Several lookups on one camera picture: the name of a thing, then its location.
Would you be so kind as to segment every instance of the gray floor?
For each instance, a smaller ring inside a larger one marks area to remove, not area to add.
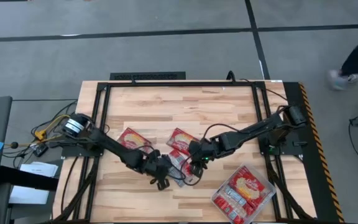
[[[358,24],[358,0],[251,2],[259,27]],[[244,1],[0,2],[0,37],[223,27],[250,27]],[[347,134],[348,119],[358,115],[358,84],[335,92],[324,80],[358,44],[358,29],[264,32],[260,39],[271,79],[305,84],[344,217],[358,223],[358,157]],[[82,80],[106,80],[110,72],[186,71],[189,79],[217,79],[228,70],[262,78],[251,33],[0,42],[0,96],[14,99],[76,98]],[[7,142],[30,141],[31,127],[68,103],[13,102]],[[358,149],[358,128],[352,133]],[[57,149],[40,160],[58,158]]]

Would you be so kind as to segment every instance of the packaged sausage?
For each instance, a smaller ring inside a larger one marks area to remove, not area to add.
[[[182,172],[185,175],[186,182],[191,182],[193,180],[194,175],[190,172],[190,164],[185,161],[185,158],[180,154],[180,152],[176,150],[172,150],[168,154],[169,158],[171,159],[173,167],[169,169],[169,174],[172,177],[176,178],[183,178],[182,174],[179,172],[181,165],[183,165]],[[183,187],[185,185],[183,180],[174,179],[174,181],[179,185],[179,187]]]
[[[275,187],[262,174],[242,164],[211,200],[232,224],[249,224],[275,193]]]
[[[125,129],[125,131],[118,138],[117,142],[127,147],[128,149],[136,149],[141,146],[152,145],[152,143],[149,140],[143,138],[143,136],[141,136],[131,128]],[[152,149],[150,147],[142,147],[140,148],[140,150],[146,152],[147,154],[152,152]]]
[[[189,156],[189,145],[191,141],[199,140],[180,130],[179,128],[176,128],[173,131],[170,139],[167,141],[167,145]]]

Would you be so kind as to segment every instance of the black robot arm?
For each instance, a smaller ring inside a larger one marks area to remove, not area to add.
[[[126,167],[154,177],[150,183],[157,182],[159,190],[166,189],[170,185],[166,177],[172,163],[167,155],[161,155],[157,149],[149,154],[140,149],[128,149],[97,128],[87,115],[72,115],[65,123],[62,133],[71,140],[74,139],[77,145],[85,149],[92,150],[94,147],[107,149],[117,155]]]
[[[293,129],[306,125],[306,119],[297,106],[283,106],[269,118],[255,123],[239,131],[228,131],[200,142],[192,141],[189,146],[191,168],[194,175],[200,177],[201,169],[206,163],[229,156],[239,149],[246,141],[258,136],[265,136],[265,142],[278,146],[285,141],[285,136]]]

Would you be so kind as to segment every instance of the paper document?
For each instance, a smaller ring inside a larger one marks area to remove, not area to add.
[[[55,176],[57,169],[58,166],[43,162],[32,162],[31,164],[22,164],[20,166],[21,171],[44,175],[47,177]],[[48,194],[48,190],[37,190],[29,187],[13,186],[9,203],[46,204]]]

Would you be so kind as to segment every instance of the wooden tabletop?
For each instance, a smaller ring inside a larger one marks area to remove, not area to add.
[[[91,116],[97,83],[83,82],[77,113]],[[281,82],[266,82],[266,87],[285,96]],[[279,96],[267,93],[272,111],[287,103]],[[99,112],[103,105],[103,94]],[[259,100],[261,110],[264,111],[260,93]],[[130,127],[150,140],[162,153],[172,150],[165,143],[175,128],[200,138],[206,128],[214,123],[225,123],[242,129],[256,122],[254,101],[248,86],[112,88],[106,118],[106,124],[110,127],[108,135],[113,139],[117,139],[123,130]],[[228,129],[216,126],[207,137],[225,131]],[[62,192],[73,160],[68,158],[63,163],[53,205],[55,217],[60,214]],[[68,181],[64,207],[76,193],[82,160],[78,159]],[[303,164],[293,156],[282,156],[282,161],[289,191],[304,210],[315,217]],[[253,139],[234,155],[210,162],[197,185],[180,188],[171,179],[168,189],[158,191],[155,184],[149,184],[151,177],[126,168],[117,156],[106,152],[99,164],[91,222],[227,222],[227,218],[212,204],[210,198],[243,162],[253,165],[267,176],[264,158],[259,153],[257,140]],[[282,217],[286,217],[281,193],[277,191]],[[85,215],[87,195],[86,192],[81,203],[80,217]],[[273,206],[270,202],[255,221],[273,220]]]

